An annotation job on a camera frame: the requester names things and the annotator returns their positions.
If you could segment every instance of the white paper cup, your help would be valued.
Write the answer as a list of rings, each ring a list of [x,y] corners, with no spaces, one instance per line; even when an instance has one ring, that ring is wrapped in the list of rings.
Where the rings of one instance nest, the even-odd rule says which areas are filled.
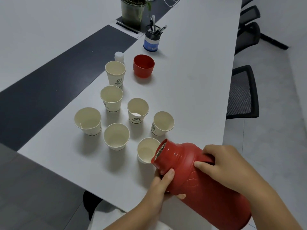
[[[106,64],[105,69],[110,85],[122,87],[126,72],[125,65],[119,61],[110,61]]]
[[[80,109],[74,120],[75,125],[87,135],[97,135],[101,132],[101,115],[95,108]]]
[[[151,132],[156,136],[162,136],[172,130],[174,125],[173,116],[165,111],[160,111],[154,115]]]
[[[119,111],[123,95],[121,88],[114,85],[106,86],[100,91],[100,97],[109,112]]]
[[[141,123],[149,112],[148,103],[141,98],[133,98],[128,104],[129,120],[132,123]]]
[[[115,151],[122,150],[130,138],[129,129],[121,123],[113,123],[104,131],[103,139],[107,146]]]
[[[145,138],[140,141],[137,148],[138,160],[143,164],[150,164],[160,142],[154,138]]]

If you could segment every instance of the cup rim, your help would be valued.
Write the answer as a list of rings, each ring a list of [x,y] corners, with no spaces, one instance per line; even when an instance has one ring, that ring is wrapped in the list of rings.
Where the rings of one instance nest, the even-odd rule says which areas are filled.
[[[96,111],[98,111],[98,113],[99,113],[99,115],[100,115],[100,121],[99,121],[99,123],[98,123],[96,126],[94,126],[94,127],[91,127],[91,128],[81,128],[81,127],[79,127],[79,126],[76,124],[76,121],[75,121],[76,114],[77,114],[79,111],[81,111],[81,110],[83,110],[83,109],[86,109],[86,108],[95,109]],[[90,130],[90,129],[93,129],[93,128],[97,127],[97,126],[101,123],[101,114],[100,114],[99,110],[97,110],[96,108],[93,108],[93,107],[84,107],[84,108],[79,109],[79,110],[75,113],[75,117],[74,117],[74,123],[75,123],[76,127],[77,127],[77,128],[80,128],[80,129],[83,129],[83,130]]]
[[[159,111],[159,112],[157,112],[157,113],[155,113],[155,115],[154,115],[154,117],[156,116],[156,114],[158,114],[158,113],[160,113],[160,112],[165,112],[165,113],[168,113],[168,112],[166,112],[166,111]],[[170,130],[162,130],[162,129],[160,129],[157,125],[156,125],[156,123],[154,122],[154,117],[153,117],[153,123],[155,124],[155,127],[156,128],[158,128],[160,131],[165,131],[165,132],[168,132],[168,131],[170,131],[170,130],[172,130],[173,128],[174,128],[174,126],[175,126],[175,120],[174,120],[174,125],[173,125],[173,127],[170,129]]]
[[[148,163],[148,162],[144,161],[144,160],[140,157],[140,155],[138,154],[138,147],[139,147],[140,143],[141,143],[143,140],[145,140],[145,139],[154,139],[155,141],[157,141],[157,142],[159,143],[159,145],[160,145],[161,143],[159,142],[159,140],[157,140],[157,139],[155,139],[155,138],[146,137],[146,138],[142,139],[142,140],[138,143],[138,146],[136,147],[136,154],[137,154],[138,158],[139,158],[142,162],[144,162],[145,164],[151,164],[151,162]]]
[[[106,87],[104,87],[104,88],[107,88],[107,87],[109,87],[109,86],[114,86],[114,87],[116,87],[116,88],[119,88],[118,86],[116,86],[116,85],[107,85]],[[121,97],[121,99],[120,100],[118,100],[118,101],[116,101],[115,103],[117,103],[117,102],[119,102],[119,101],[121,101],[122,100],[122,98],[124,97],[124,92],[122,91],[122,89],[121,88],[119,88],[120,90],[121,90],[121,92],[122,92],[122,97]],[[102,92],[102,90],[100,91],[100,98],[101,98],[101,100],[102,101],[104,101],[104,102],[106,102],[106,103],[111,103],[111,102],[107,102],[107,101],[105,101],[105,100],[103,100],[103,98],[101,97],[101,92]]]
[[[142,68],[142,67],[138,66],[137,63],[135,62],[135,58],[136,58],[137,56],[146,56],[146,57],[149,57],[149,58],[153,61],[153,63],[154,63],[153,66],[150,67],[150,68],[148,68],[148,69],[145,69],[145,68]],[[135,65],[136,65],[137,67],[139,67],[140,69],[144,69],[144,70],[150,70],[150,69],[152,69],[152,68],[155,66],[154,59],[152,59],[151,56],[148,56],[148,55],[145,55],[145,54],[136,55],[136,56],[133,58],[133,64],[135,64]]]
[[[107,66],[108,63],[111,63],[111,62],[121,63],[121,64],[125,67],[125,71],[124,71],[123,73],[121,73],[121,74],[113,74],[113,73],[110,73],[110,72],[106,69],[106,66]],[[104,66],[104,69],[105,69],[105,71],[106,71],[109,75],[118,77],[118,76],[122,76],[123,74],[125,74],[125,72],[126,72],[126,66],[125,66],[122,62],[113,60],[113,61],[109,61],[108,63],[106,63],[106,65]]]
[[[142,98],[140,98],[140,97],[134,97],[134,98],[132,98],[132,99],[136,99],[136,98],[145,101],[144,99],[142,99]],[[131,111],[129,110],[129,108],[128,108],[129,102],[127,103],[127,109],[128,109],[128,112],[129,112],[130,114],[132,114],[132,112],[131,112]],[[149,104],[148,104],[148,102],[146,102],[146,103],[147,103],[147,105],[148,105],[148,111],[147,111],[147,113],[144,114],[144,115],[138,116],[138,117],[144,117],[144,116],[146,116],[146,115],[148,114],[148,112],[149,112]]]
[[[123,145],[118,146],[118,147],[110,146],[109,144],[106,143],[105,134],[103,135],[103,140],[104,140],[105,144],[106,144],[107,146],[109,146],[110,148],[120,148],[120,147],[125,146],[125,145],[128,143],[128,141],[129,141],[129,139],[130,139],[130,131],[129,131],[129,128],[128,128],[125,124],[122,124],[122,123],[112,123],[112,124],[110,124],[109,126],[106,127],[104,133],[106,132],[106,130],[107,130],[110,126],[112,126],[112,125],[114,125],[114,124],[121,124],[121,125],[125,126],[125,127],[128,129],[129,136],[128,136],[128,139],[127,139],[126,143],[124,143]]]

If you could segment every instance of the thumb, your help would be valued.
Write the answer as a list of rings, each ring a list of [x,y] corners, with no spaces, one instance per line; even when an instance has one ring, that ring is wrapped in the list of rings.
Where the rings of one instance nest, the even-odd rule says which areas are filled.
[[[198,169],[200,169],[205,174],[208,174],[210,177],[212,177],[214,172],[214,165],[209,165],[205,162],[195,161],[194,166]]]
[[[174,179],[174,176],[175,176],[174,169],[170,169],[162,178],[159,186],[163,193],[166,191],[167,187],[169,186],[171,181]]]

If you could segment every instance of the red thermos flask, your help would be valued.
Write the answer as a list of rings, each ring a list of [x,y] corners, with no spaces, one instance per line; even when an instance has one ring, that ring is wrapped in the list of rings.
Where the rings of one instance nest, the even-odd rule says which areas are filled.
[[[164,175],[171,168],[175,177],[168,186],[171,194],[186,194],[186,205],[220,230],[240,230],[251,218],[251,207],[241,194],[226,188],[194,167],[194,161],[214,165],[212,155],[192,143],[175,144],[165,139],[151,163]]]

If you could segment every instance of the black pants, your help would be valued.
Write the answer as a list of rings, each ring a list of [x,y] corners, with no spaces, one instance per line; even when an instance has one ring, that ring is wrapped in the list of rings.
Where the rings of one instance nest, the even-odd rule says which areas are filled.
[[[91,220],[94,214],[94,211],[98,204],[102,201],[101,198],[96,195],[88,192],[87,190],[83,194],[83,205],[88,212],[88,218]]]

